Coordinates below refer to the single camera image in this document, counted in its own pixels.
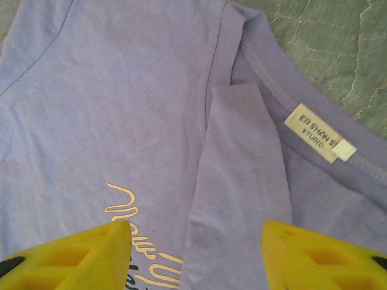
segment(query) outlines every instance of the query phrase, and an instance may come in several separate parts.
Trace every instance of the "gold lettering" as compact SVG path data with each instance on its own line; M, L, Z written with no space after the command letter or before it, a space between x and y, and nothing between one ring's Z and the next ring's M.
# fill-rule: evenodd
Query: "gold lettering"
M168 259L170 261L173 261L173 262L176 262L176 263L179 263L179 264L183 264L183 260L179 259L179 258L176 258L172 255L169 255L169 254L166 254L166 253L163 253L163 252L160 252L159 253L160 256L162 256L163 258L165 259Z
M133 204L133 202L135 201L135 195L131 190L108 182L106 182L106 185L108 187L111 187L112 189L121 190L122 192L127 193L131 198L131 200L127 204L112 205L110 207L105 208L105 213L128 213L128 214L113 216L111 219L112 222L116 221L117 219L127 219L137 215L138 207L126 208L126 207L129 207L131 204Z
M132 244L135 247L136 251L139 253L143 253L145 257L149 260L155 260L156 255L149 254L148 252L156 252L156 248L153 243L149 242L148 237L132 237Z
M168 266L165 266L165 265L161 265L161 264L152 264L149 267L149 272L151 272L153 277L155 277L157 279L160 279L160 280L169 281L169 282L172 282L172 283L177 283L177 284L179 283L178 279L171 278L171 277L168 277L166 275L157 274L155 272L155 269L169 271L169 272L172 272L172 273L175 273L175 274L178 274L178 275L181 274L180 270L176 270L176 269L173 269L171 267L168 267Z
M132 236L138 234L138 228L135 224L130 223Z
M165 282L153 281L153 280L150 280L148 278L145 278L142 275L134 274L134 277L136 277L137 279L140 279L140 280L142 280L145 283L150 284L150 285L165 287L165 288L169 288L169 289L179 289L179 285L172 285L172 284L165 283Z

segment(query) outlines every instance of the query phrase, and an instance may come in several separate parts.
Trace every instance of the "t-shirt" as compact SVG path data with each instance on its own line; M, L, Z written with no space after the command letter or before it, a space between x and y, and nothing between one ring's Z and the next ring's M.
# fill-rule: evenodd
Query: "t-shirt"
M267 289L265 220L387 253L386 218L387 142L308 82L263 12L21 2L0 58L0 259L125 219L126 289Z

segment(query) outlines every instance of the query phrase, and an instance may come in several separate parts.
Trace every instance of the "seam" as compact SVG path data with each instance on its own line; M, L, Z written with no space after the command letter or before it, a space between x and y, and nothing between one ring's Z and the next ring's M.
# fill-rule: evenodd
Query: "seam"
M220 22L219 22L219 29L218 29L218 34L216 36L216 45L215 45L215 50L213 52L213 55L212 55L212 60L211 60L211 66L210 66L210 73L208 75L208 78L207 78L207 83L206 83L206 93L205 93L205 96L204 96L204 124L206 126L206 129L208 128L208 124L207 124L207 121L206 121L206 112L207 112L207 92L208 92L208 84L210 82L210 76L211 76L211 70L212 70L212 67L213 67L213 62L215 60L215 56L216 56L216 51L218 50L218 45L219 45L219 39L220 39L220 31L222 29L222 22L223 22L223 13L224 13L224 9L227 5L228 1L224 4L223 8L222 8L222 13L221 13L221 19L220 19Z
M205 81L204 79L204 76L206 74L202 73L202 75L200 76L200 79L199 79L199 89L198 89L198 107L197 107L197 115L198 115L198 126L199 126L199 132L200 132L200 135L202 137L202 140L204 142L204 140L206 139L206 133L203 132L203 128L201 126L202 122L201 122L201 98L200 98L200 88L202 87L202 83L203 82L206 82L206 87L204 89L204 127L207 129L207 122L206 122L206 103L207 103L207 91L208 91L208 84L209 84L209 80L210 80L210 75L211 75L211 69L212 69L212 65L213 65L213 60L215 58L215 54L216 54L216 49L218 48L218 43L219 43L219 36L220 36L220 29L221 29L221 23L222 23L222 19L223 19L223 12L224 12L224 8L226 7L226 5L228 4L229 2L226 1L226 3L224 3L223 5L223 8L222 8L222 12L221 12L221 19L219 21L219 26L217 28L217 35L216 35L216 44L215 44L215 49L212 53L212 59L211 59L211 65L210 65L210 68L209 68L209 73L208 73L208 76L207 76L207 80ZM202 67L202 71L203 71L203 65L207 62L207 59L209 58L209 53L206 54L206 56L202 59L201 63L200 63L200 67Z
M241 49L253 72L264 82L265 86L277 99L279 104L288 112L293 111L298 104L290 98L290 96L276 83L269 71L267 71L264 64L256 55L245 32L242 36ZM359 153L356 153L350 158L347 161L347 164L355 167L376 182L387 187L387 173L385 170L378 165L371 163Z
M9 85L1 92L0 97L1 97L2 95L4 95L5 92L8 91L8 89L11 88L17 81L19 81L19 80L26 74L26 72L28 72L28 71L35 65L35 63L37 63L37 62L39 61L39 59L42 58L42 56L43 56L44 53L47 51L47 49L49 49L49 47L50 47L50 46L53 44L53 42L57 39L57 37L59 36L59 34L62 32L63 26L65 25L65 22L66 22L66 19L67 19L68 12L70 11L70 8L71 8L73 2L74 2L74 0L71 0L70 5L68 6L68 9L67 9L67 11L66 11L65 17L64 17L64 19L63 19L62 25L60 26L59 31L58 31L58 33L54 36L53 40L50 41L50 43L49 43L49 44L47 45L47 47L43 50L43 52L41 52L41 54L37 57L37 59L36 59L31 65L29 65L29 66L25 69L25 71L22 72L22 74L21 74L19 77L17 77L13 82L11 82L11 84L9 84Z

